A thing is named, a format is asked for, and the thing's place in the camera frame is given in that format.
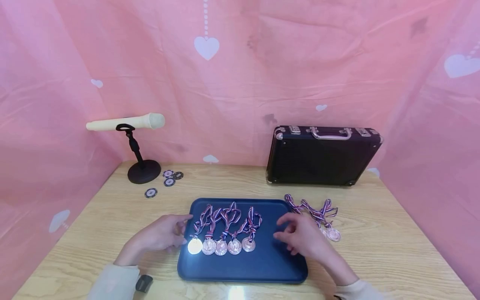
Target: right hand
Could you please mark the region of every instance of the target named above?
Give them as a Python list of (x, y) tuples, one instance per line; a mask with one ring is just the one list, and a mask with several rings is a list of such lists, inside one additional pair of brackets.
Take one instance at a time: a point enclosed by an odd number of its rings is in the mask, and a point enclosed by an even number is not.
[(286, 213), (278, 219), (278, 226), (290, 222), (283, 232), (273, 234), (274, 238), (287, 244), (292, 255), (313, 258), (321, 264), (336, 255), (335, 249), (319, 230), (309, 215)]

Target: white sleeve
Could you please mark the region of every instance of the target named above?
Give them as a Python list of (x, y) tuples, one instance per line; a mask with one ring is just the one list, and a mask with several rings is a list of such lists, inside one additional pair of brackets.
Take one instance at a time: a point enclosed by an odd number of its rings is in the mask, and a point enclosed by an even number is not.
[(383, 300), (376, 289), (361, 280), (346, 287), (336, 287), (335, 296), (341, 300)]
[(137, 266), (105, 266), (87, 300), (132, 300), (140, 270)]

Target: black briefcase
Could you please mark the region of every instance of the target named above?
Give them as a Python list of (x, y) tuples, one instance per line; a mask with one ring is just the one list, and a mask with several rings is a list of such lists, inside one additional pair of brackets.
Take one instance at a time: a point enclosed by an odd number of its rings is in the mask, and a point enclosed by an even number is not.
[(273, 134), (267, 180), (352, 186), (382, 142), (372, 128), (278, 126)]

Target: plastic tray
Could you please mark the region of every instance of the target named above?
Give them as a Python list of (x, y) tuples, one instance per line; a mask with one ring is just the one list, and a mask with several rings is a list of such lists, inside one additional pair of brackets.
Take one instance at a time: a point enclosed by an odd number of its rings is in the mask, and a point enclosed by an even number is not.
[[(279, 282), (299, 284), (305, 281), (308, 268), (305, 258), (301, 255), (290, 255), (284, 243), (274, 239), (273, 233), (283, 231), (286, 224), (277, 226), (276, 221), (283, 214), (290, 211), (288, 204), (279, 199), (223, 199), (223, 198), (199, 198), (190, 207), (193, 219), (187, 223), (185, 238), (190, 241), (191, 234), (195, 232), (194, 221), (205, 210), (207, 204), (215, 209), (228, 208), (230, 204), (237, 202), (237, 208), (241, 210), (240, 221), (232, 225), (230, 232), (238, 230), (245, 220), (250, 206), (262, 215), (263, 222), (255, 235), (255, 250), (253, 252), (241, 251), (238, 255), (227, 252), (223, 256), (215, 254), (205, 255), (203, 252), (192, 255), (187, 250), (187, 245), (182, 246), (177, 265), (179, 276), (184, 280), (191, 281), (235, 281), (235, 282)], [(214, 239), (218, 240), (225, 223), (220, 221), (216, 224)], [(199, 238), (203, 241), (208, 228), (205, 227)], [(243, 233), (238, 236), (242, 241), (247, 237)]]

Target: microphone stand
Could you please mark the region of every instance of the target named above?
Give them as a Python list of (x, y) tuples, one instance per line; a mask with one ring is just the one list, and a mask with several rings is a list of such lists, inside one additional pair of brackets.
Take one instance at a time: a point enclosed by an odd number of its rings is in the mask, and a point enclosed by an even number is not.
[(130, 144), (130, 149), (135, 153), (138, 161), (128, 170), (128, 180), (135, 184), (143, 184), (151, 182), (157, 178), (160, 175), (162, 168), (156, 161), (151, 159), (144, 160), (142, 158), (142, 155), (140, 154), (140, 146), (138, 145), (137, 140), (133, 138), (135, 127), (129, 124), (118, 124), (116, 130), (125, 131), (128, 137), (128, 143)]

